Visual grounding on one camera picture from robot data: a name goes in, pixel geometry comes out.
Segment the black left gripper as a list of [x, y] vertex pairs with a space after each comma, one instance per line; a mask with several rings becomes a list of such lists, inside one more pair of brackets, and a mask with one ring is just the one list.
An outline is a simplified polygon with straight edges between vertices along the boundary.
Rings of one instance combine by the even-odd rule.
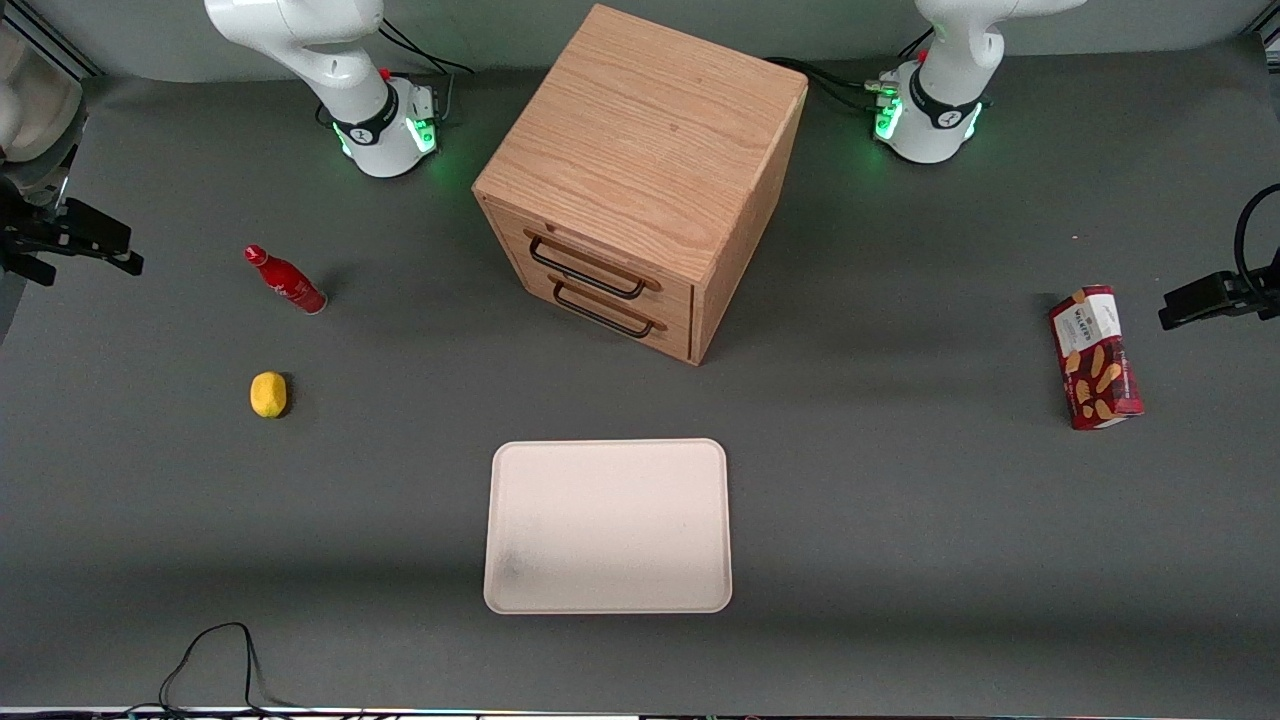
[[1279, 269], [1251, 270], [1251, 287], [1254, 292], [1234, 272], [1215, 272], [1167, 292], [1158, 311], [1160, 324], [1174, 331], [1216, 316], [1256, 313], [1262, 322], [1279, 318]]

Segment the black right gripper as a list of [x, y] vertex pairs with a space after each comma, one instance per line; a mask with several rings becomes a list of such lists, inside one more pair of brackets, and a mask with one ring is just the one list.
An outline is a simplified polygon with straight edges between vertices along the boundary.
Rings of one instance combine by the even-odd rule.
[[[131, 249], [132, 228], [78, 199], [64, 199], [63, 187], [45, 201], [31, 202], [8, 177], [1, 177], [1, 260], [54, 252], [96, 258], [129, 275], [141, 275], [145, 259]], [[58, 223], [61, 220], [61, 232]], [[55, 249], [61, 237], [64, 249]]]

